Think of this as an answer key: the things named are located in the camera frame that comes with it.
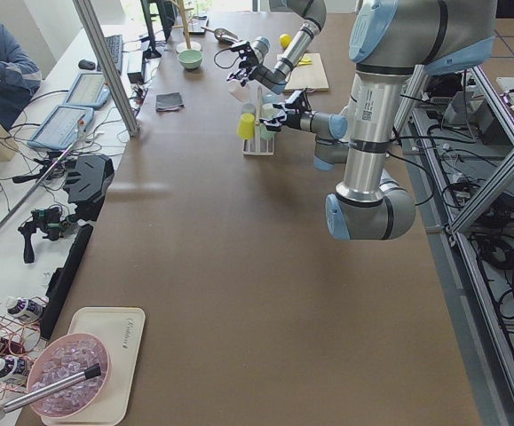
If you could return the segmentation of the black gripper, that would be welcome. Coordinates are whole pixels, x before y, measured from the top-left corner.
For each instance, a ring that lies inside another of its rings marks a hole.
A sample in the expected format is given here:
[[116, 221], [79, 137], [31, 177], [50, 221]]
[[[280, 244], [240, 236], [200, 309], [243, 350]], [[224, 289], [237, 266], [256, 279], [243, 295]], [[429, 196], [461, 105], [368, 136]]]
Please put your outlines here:
[[283, 126], [288, 126], [291, 129], [312, 131], [315, 113], [306, 91], [293, 91], [284, 101], [273, 104], [273, 108], [284, 113], [259, 119], [268, 130], [280, 130]]
[[240, 63], [239, 69], [230, 73], [226, 78], [228, 82], [238, 83], [241, 87], [245, 87], [252, 78], [264, 77], [265, 42], [239, 41], [234, 43], [230, 50], [239, 55]]

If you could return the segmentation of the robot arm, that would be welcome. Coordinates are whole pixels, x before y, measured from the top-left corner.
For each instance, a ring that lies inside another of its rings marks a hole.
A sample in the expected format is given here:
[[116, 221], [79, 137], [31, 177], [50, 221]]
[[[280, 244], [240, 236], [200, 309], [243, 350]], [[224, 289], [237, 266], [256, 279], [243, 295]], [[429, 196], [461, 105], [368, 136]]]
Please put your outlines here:
[[226, 78], [228, 82], [237, 81], [244, 87], [249, 81], [257, 81], [275, 94], [281, 94], [287, 79], [306, 49], [325, 25], [327, 10], [323, 0], [282, 1], [284, 6], [304, 19], [301, 28], [292, 37], [289, 46], [281, 54], [275, 67], [269, 69], [264, 59], [269, 52], [270, 43], [262, 36], [254, 41], [240, 41], [231, 47], [240, 58], [239, 68]]
[[362, 1], [352, 27], [355, 65], [350, 102], [341, 114], [310, 111], [295, 94], [262, 123], [349, 141], [344, 178], [325, 202], [338, 240], [392, 240], [415, 220], [415, 202], [384, 168], [404, 82], [415, 67], [443, 75], [475, 67], [494, 44], [495, 1]]

